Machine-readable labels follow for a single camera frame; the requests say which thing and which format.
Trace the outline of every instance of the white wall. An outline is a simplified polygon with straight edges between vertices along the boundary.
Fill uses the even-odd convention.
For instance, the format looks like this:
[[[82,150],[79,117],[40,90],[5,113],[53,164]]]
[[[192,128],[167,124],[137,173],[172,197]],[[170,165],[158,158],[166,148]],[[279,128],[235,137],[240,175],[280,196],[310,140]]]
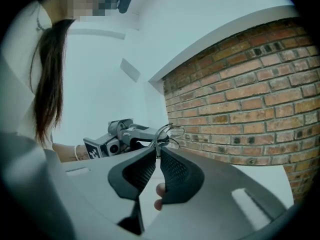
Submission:
[[[158,81],[209,45],[258,24],[290,17],[292,13],[287,10],[277,10],[288,5],[292,5],[290,0],[152,0],[140,15],[141,57],[145,59],[140,59],[139,67],[146,78]],[[260,13],[249,16],[270,8],[274,10],[263,17]],[[246,16],[241,22],[233,22]],[[232,24],[215,34],[228,23]],[[198,40],[201,43],[193,47]],[[187,48],[187,54],[181,56]],[[169,68],[159,73],[178,55]]]
[[[290,0],[148,0],[139,18],[112,12],[73,25],[54,141],[81,144],[105,134],[108,121],[124,118],[166,124],[163,76],[230,35],[296,15]],[[120,69],[122,58],[140,72],[137,82]]]
[[[64,70],[64,107],[57,143],[77,145],[107,133],[108,121],[139,118],[139,86],[121,69],[124,41],[69,35]]]

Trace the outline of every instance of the gray device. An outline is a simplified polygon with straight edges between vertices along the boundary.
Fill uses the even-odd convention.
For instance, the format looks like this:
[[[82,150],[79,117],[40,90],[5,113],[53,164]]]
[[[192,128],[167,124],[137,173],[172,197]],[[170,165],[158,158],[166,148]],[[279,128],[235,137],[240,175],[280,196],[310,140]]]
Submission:
[[[132,150],[141,148],[137,142],[152,142],[157,129],[135,124],[133,119],[122,119],[108,123],[108,133],[98,139],[84,138],[83,142],[90,159],[99,159],[118,155],[123,145]],[[167,141],[169,136],[162,132],[158,142]]]
[[[267,240],[295,213],[232,165],[161,147],[166,193],[146,229],[139,195],[156,167],[154,147],[61,164],[29,138],[0,133],[0,176],[16,202],[52,239]],[[270,220],[255,230],[232,197],[244,189]]]

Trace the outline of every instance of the white shirt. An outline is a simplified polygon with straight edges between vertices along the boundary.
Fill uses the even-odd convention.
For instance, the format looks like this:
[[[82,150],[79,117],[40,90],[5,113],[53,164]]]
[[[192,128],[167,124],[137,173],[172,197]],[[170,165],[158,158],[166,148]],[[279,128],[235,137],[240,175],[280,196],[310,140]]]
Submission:
[[[37,30],[37,18],[44,29],[52,27],[46,10],[39,2],[34,1],[16,16],[0,47],[0,131],[16,133],[34,140],[34,99],[42,74],[40,54],[37,50],[30,84],[32,58],[43,33],[42,30]],[[48,139],[43,145],[38,143],[44,149],[52,150],[53,123],[46,133]]]

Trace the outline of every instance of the woman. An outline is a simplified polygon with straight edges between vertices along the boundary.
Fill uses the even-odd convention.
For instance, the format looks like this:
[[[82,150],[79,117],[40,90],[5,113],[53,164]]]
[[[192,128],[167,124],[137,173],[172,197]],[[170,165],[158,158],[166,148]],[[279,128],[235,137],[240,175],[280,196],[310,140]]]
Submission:
[[[22,85],[29,102],[14,107],[11,111],[19,113],[10,114],[9,118],[14,117],[11,121],[0,122],[0,130],[36,140],[44,149],[54,150],[61,162],[89,159],[84,145],[54,143],[52,130],[62,117],[67,31],[75,19],[97,8],[98,0],[35,1],[16,17],[1,46],[1,67],[12,73],[12,86],[19,85],[16,89],[20,90]],[[157,186],[156,192],[163,196],[164,184]],[[154,206],[160,210],[161,200]]]

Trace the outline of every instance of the bracelet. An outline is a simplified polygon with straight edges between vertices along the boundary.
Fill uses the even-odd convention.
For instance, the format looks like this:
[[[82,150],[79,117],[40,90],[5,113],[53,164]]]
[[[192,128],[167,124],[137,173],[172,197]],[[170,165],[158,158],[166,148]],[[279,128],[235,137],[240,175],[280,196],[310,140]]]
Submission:
[[[76,149],[77,149],[78,146],[79,145],[75,145],[74,146],[74,155],[75,155],[75,158],[76,158],[77,161],[79,161],[79,158],[78,158],[78,155],[77,155],[77,152],[76,152]]]

